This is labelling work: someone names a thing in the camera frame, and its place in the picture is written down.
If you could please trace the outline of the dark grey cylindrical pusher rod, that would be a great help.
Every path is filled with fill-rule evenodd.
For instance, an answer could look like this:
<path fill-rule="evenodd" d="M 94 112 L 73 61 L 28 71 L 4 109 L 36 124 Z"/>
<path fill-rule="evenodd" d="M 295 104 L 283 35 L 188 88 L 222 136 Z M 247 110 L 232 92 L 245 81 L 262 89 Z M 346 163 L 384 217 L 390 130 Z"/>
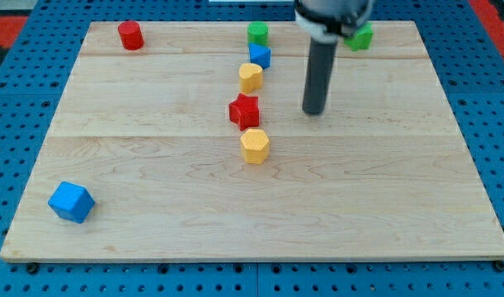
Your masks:
<path fill-rule="evenodd" d="M 302 110 L 308 115 L 321 115 L 327 102 L 328 88 L 337 50 L 337 41 L 321 43 L 311 39 L 305 79 Z"/>

